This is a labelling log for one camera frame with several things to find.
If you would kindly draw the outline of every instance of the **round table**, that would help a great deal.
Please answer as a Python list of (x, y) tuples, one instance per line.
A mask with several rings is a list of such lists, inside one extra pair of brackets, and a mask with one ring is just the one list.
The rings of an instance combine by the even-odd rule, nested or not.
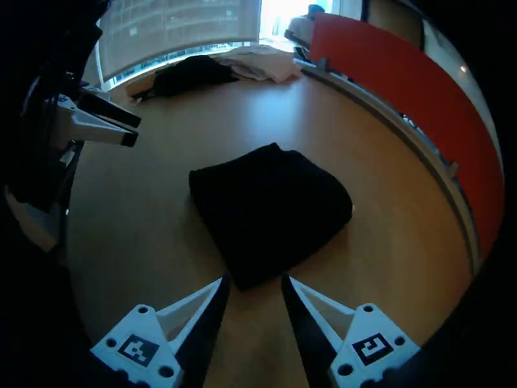
[[(188, 173), (272, 142), (337, 177), (356, 207), (293, 277), (352, 308), (375, 303), (420, 345), (471, 282), (458, 221), (426, 167), (318, 81), (239, 81), (131, 109), (142, 117), (135, 147), (87, 143), (72, 188), (66, 265), (92, 342), (138, 303), (158, 310), (226, 272)], [(232, 288), (205, 382), (265, 386), (307, 386), (279, 279)]]

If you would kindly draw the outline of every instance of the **black towel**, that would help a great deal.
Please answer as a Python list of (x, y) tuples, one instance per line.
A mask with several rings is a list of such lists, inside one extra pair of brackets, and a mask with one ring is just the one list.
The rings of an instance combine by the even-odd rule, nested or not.
[(133, 98), (144, 100), (154, 96), (174, 96), (204, 85), (238, 81), (232, 70), (206, 55), (191, 56), (176, 65), (156, 72), (151, 89), (138, 93)]
[(241, 290), (309, 257), (352, 217), (350, 196), (335, 177), (276, 143), (191, 171), (189, 184)]

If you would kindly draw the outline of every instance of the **window blind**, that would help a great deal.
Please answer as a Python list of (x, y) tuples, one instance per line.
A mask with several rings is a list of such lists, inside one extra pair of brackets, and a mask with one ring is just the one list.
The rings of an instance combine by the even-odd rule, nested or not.
[(260, 0), (114, 0), (101, 18), (102, 76), (160, 54), (230, 41), (258, 41)]
[(350, 17), (355, 20), (361, 20), (361, 12), (363, 11), (363, 0), (334, 0), (340, 1), (339, 14), (341, 16)]

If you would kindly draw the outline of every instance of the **red partition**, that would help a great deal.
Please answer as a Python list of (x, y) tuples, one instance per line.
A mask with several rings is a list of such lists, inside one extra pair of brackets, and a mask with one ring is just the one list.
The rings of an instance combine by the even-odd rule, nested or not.
[(310, 59), (320, 58), (410, 117), (448, 162), (459, 164), (486, 257), (503, 217), (503, 177), (487, 129), (456, 82), (409, 42), (347, 17), (317, 16)]

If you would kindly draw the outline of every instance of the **folded black sweater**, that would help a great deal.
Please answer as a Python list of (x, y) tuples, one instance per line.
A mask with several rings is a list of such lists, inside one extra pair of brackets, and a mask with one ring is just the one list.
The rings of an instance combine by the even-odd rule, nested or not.
[(350, 196), (335, 177), (276, 143), (191, 171), (189, 184), (241, 290), (309, 257), (352, 217)]

